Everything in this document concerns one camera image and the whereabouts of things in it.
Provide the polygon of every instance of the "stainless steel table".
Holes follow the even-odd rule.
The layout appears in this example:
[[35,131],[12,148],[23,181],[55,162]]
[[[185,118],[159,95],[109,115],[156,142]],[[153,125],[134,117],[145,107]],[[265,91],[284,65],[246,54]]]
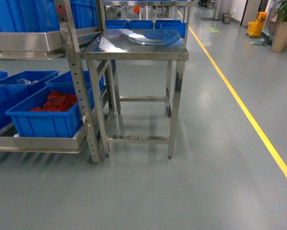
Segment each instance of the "stainless steel table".
[[[176,30],[105,30],[82,53],[87,60],[90,78],[92,82],[95,109],[99,120],[100,133],[106,154],[109,154],[109,142],[116,143],[147,143],[168,144],[168,157],[171,159],[174,151],[177,117],[179,111],[181,89],[184,74],[185,61],[189,53]],[[108,136],[101,102],[101,92],[98,87],[100,75],[94,60],[167,60],[167,83],[164,97],[154,96],[120,96],[117,73],[109,68],[109,82],[107,90],[111,95],[111,101],[115,100],[118,114],[121,114],[120,102],[164,102],[165,114],[168,118],[168,137],[142,137],[142,136]],[[175,87],[173,92],[173,104],[170,105],[170,88],[172,77],[172,61],[176,60]],[[114,103],[109,105],[110,110],[115,110]]]

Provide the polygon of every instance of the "metal frame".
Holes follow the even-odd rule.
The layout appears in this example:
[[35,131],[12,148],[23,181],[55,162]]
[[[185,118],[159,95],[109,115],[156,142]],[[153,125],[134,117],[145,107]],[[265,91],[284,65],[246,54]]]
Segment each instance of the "metal frame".
[[[93,63],[93,60],[87,60],[87,64],[89,67],[90,78],[92,82],[92,92],[93,97],[95,99],[100,98],[101,92],[97,86],[97,82],[99,77],[97,75],[97,68]],[[172,79],[172,61],[168,61],[168,69],[167,69],[167,86],[166,86],[166,96],[165,97],[126,97],[126,96],[118,96],[118,93],[115,92],[115,101],[116,104],[120,107],[120,102],[165,102],[165,114],[168,118],[168,137],[145,137],[145,136],[123,136],[123,135],[113,135],[108,136],[106,133],[107,125],[104,122],[104,113],[100,100],[95,100],[95,108],[96,113],[98,115],[99,126],[101,130],[102,142],[105,147],[106,154],[109,154],[109,143],[140,143],[140,144],[168,144],[168,158],[171,159],[174,153],[174,144],[175,144],[175,136],[176,136],[176,128],[177,128],[177,117],[179,111],[180,97],[181,97],[181,89],[183,82],[183,74],[184,74],[184,60],[178,60],[176,64],[175,71],[175,87],[173,93],[173,104],[172,109],[170,105],[170,82]],[[117,85],[117,75],[115,75],[115,80],[110,74],[111,83],[116,81],[116,87],[114,90],[118,90]]]
[[[13,128],[12,125],[8,125],[8,128],[4,128],[0,132],[0,135],[4,135],[0,136],[0,151],[79,153],[87,140],[92,162],[99,163],[105,158],[105,155],[102,150],[102,138],[98,141],[96,137],[99,129],[97,114],[95,109],[92,111],[90,108],[83,75],[80,47],[93,41],[100,34],[99,31],[103,30],[103,24],[100,23],[99,28],[76,30],[70,1],[55,0],[55,4],[65,7],[67,11],[66,15],[58,16],[63,18],[63,23],[60,23],[60,31],[48,33],[0,33],[0,58],[53,59],[66,55],[82,114],[83,125],[73,138],[7,137],[6,133],[10,128]],[[100,1],[97,1],[97,4],[99,5],[99,10],[101,10]],[[99,15],[99,21],[102,20],[104,21],[104,13],[103,17]],[[106,62],[106,65],[102,62],[97,69],[97,73],[100,76],[110,71],[110,61]],[[113,99],[109,89],[105,89],[99,97],[102,107]]]

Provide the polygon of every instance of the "table top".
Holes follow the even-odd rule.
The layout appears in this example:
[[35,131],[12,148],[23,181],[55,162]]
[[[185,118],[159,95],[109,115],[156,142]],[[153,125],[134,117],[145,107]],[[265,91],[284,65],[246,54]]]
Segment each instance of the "table top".
[[176,30],[108,29],[82,53],[97,60],[188,60]]

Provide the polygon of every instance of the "table leg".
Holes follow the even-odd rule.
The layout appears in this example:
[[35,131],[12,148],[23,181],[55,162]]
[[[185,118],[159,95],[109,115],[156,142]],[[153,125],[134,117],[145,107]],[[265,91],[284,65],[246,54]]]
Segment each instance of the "table leg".
[[187,39],[188,39],[188,29],[189,29],[189,19],[190,19],[190,10],[191,10],[191,7],[190,7],[190,6],[187,6],[186,8],[187,8],[186,33],[185,33],[185,38],[183,39],[185,45],[187,45]]
[[106,83],[106,89],[107,89],[108,106],[109,106],[109,109],[112,109],[114,111],[115,103],[114,103],[114,96],[113,96],[113,88],[112,88],[112,84],[110,80],[111,76],[110,76],[109,67],[107,67],[104,75],[105,75],[105,83]]
[[184,11],[183,11],[183,23],[185,23],[185,19],[186,19],[186,6],[184,6]]
[[185,61],[177,61],[174,96],[173,96],[173,104],[172,104],[172,116],[171,116],[170,133],[169,133],[169,149],[168,149],[169,159],[172,158],[172,155],[174,153],[177,118],[178,118],[178,111],[180,107],[184,67],[185,67]]
[[172,19],[174,19],[174,11],[175,11],[175,6],[172,6],[172,10],[171,10],[171,12],[172,12],[171,18]]
[[96,114],[98,118],[104,151],[105,151],[106,156],[108,157],[109,156],[109,144],[107,142],[107,136],[106,136],[105,117],[104,117],[104,111],[103,111],[103,100],[102,100],[102,95],[101,95],[100,86],[99,86],[97,67],[95,66],[92,60],[88,60],[87,64],[88,64],[88,70],[89,70],[93,99],[94,99],[94,108],[96,110]]
[[115,104],[118,114],[121,114],[121,104],[120,104],[120,93],[119,93],[119,83],[118,83],[118,74],[115,66],[115,61],[112,60],[112,73],[114,79],[114,89],[115,89]]
[[148,20],[149,19],[149,7],[148,6],[146,6],[145,7],[145,10],[146,10],[146,20]]
[[112,62],[109,62],[109,65],[105,71],[105,81],[106,81],[106,89],[107,89],[109,109],[112,109],[112,111],[115,111],[115,103],[114,103],[115,96],[114,96]]
[[166,84],[166,102],[165,102],[165,114],[168,115],[170,108],[170,90],[171,90],[171,77],[172,77],[172,61],[168,61],[167,65],[167,84]]

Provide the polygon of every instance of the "metal pole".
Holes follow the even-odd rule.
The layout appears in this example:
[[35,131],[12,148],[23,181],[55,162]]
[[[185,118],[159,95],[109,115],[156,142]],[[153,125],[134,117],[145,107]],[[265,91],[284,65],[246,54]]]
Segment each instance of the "metal pole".
[[103,0],[95,0],[95,3],[96,3],[97,19],[99,24],[99,31],[104,31],[106,28],[105,25],[106,14]]
[[186,31],[185,31],[186,33],[185,33],[185,38],[184,38],[184,43],[185,43],[185,45],[187,45],[187,39],[188,39],[190,10],[191,10],[191,7],[190,7],[190,6],[187,6]]
[[184,11],[183,11],[183,23],[185,22],[185,18],[186,18],[186,8],[187,8],[187,6],[184,6]]
[[115,91],[115,105],[116,109],[118,111],[118,114],[121,115],[121,104],[120,104],[120,93],[119,93],[119,82],[118,82],[118,73],[116,70],[115,61],[112,62],[112,73],[113,73],[113,79],[114,79],[114,91]]
[[172,116],[170,124],[170,133],[169,133],[169,149],[168,149],[168,158],[171,159],[174,153],[175,137],[176,137],[176,128],[177,128],[177,118],[178,111],[180,106],[180,98],[182,91],[182,82],[184,74],[185,61],[177,61],[176,63],[176,73],[175,73],[175,88],[172,104]]
[[165,114],[168,116],[170,110],[170,90],[171,90],[171,77],[172,77],[172,61],[168,61],[167,65],[167,83],[166,83],[166,102]]
[[84,79],[83,67],[80,56],[80,48],[73,21],[71,4],[69,0],[64,0],[64,4],[67,10],[68,24],[66,28],[62,28],[60,30],[62,40],[68,58],[70,71],[72,74],[75,93],[82,114],[82,121],[83,124],[87,127],[87,142],[89,145],[92,161],[94,163],[100,163],[103,157],[100,155],[99,150],[97,148],[98,141],[95,136],[95,130],[92,119],[92,110],[88,99],[86,82]]

